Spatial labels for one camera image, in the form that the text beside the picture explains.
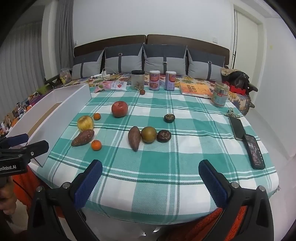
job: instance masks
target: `book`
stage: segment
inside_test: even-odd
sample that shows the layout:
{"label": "book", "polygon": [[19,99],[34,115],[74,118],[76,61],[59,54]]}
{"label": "book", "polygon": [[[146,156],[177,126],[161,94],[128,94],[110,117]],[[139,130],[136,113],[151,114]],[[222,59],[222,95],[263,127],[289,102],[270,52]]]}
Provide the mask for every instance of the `book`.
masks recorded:
{"label": "book", "polygon": [[212,98],[212,92],[207,85],[180,83],[180,91],[182,95],[191,95],[206,99]]}

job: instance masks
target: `door frame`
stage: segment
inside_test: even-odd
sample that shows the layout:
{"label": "door frame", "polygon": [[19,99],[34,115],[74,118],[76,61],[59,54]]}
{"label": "door frame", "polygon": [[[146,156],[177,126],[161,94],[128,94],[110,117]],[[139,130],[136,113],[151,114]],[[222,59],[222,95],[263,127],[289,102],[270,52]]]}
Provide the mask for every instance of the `door frame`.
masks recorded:
{"label": "door frame", "polygon": [[[247,4],[238,1],[232,0],[233,3],[233,12],[232,12],[232,36],[231,36],[231,49],[230,49],[230,56],[234,54],[234,33],[235,33],[235,23],[234,23],[234,10],[242,13],[243,15],[247,16],[253,22],[258,25],[258,47],[257,47],[257,58],[255,63],[255,69],[252,79],[252,84],[256,86],[258,89],[260,87],[260,83],[262,80],[263,69],[265,66],[266,60],[266,48],[267,48],[267,38],[266,38],[266,24],[265,24],[265,17],[259,14],[256,10],[248,6]],[[229,60],[229,67],[232,66],[232,58]],[[250,93],[250,97],[252,102],[255,102],[257,96],[257,92],[252,91]]]}

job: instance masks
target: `headboard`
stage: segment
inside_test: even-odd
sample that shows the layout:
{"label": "headboard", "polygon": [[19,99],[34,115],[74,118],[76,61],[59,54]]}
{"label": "headboard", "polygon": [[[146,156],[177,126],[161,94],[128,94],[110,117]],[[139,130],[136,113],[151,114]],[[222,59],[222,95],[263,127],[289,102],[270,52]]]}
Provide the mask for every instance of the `headboard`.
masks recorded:
{"label": "headboard", "polygon": [[147,35],[146,44],[187,45],[188,48],[225,56],[225,65],[229,64],[229,49],[197,39],[171,35],[149,34]]}
{"label": "headboard", "polygon": [[95,42],[83,44],[74,48],[74,56],[88,54],[94,51],[103,50],[105,47],[146,43],[146,35],[129,35],[110,39],[102,39]]}

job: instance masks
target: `can label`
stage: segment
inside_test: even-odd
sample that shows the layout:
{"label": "can label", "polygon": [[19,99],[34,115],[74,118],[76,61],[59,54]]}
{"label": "can label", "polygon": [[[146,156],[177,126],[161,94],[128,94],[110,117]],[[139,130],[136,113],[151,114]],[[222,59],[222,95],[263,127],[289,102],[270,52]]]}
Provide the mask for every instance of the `can label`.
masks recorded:
{"label": "can label", "polygon": [[149,75],[149,89],[150,90],[159,90],[159,77],[160,74],[152,74]]}
{"label": "can label", "polygon": [[176,75],[175,74],[165,74],[165,89],[169,91],[175,90],[175,81],[176,81]]}

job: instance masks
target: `sweet potato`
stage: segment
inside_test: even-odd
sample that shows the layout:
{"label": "sweet potato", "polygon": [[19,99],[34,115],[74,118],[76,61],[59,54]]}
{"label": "sweet potato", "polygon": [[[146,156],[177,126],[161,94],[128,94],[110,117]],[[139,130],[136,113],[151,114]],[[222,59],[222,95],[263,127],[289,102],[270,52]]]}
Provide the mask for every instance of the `sweet potato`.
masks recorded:
{"label": "sweet potato", "polygon": [[82,146],[89,143],[94,137],[94,130],[88,129],[82,131],[77,137],[72,141],[71,146]]}
{"label": "sweet potato", "polygon": [[133,149],[133,151],[137,151],[139,149],[139,144],[141,141],[141,132],[138,127],[133,126],[128,132],[128,142]]}

